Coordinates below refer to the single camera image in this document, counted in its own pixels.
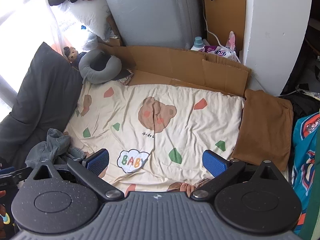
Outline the person's hand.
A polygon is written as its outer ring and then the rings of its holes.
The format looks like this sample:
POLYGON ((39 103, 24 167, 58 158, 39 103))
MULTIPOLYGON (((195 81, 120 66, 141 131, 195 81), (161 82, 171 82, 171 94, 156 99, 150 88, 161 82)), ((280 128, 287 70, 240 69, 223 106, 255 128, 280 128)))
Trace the person's hand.
POLYGON ((6 202, 7 202, 6 194, 7 194, 7 192, 5 190, 0 191, 0 204, 4 205, 4 206, 5 206, 6 202))

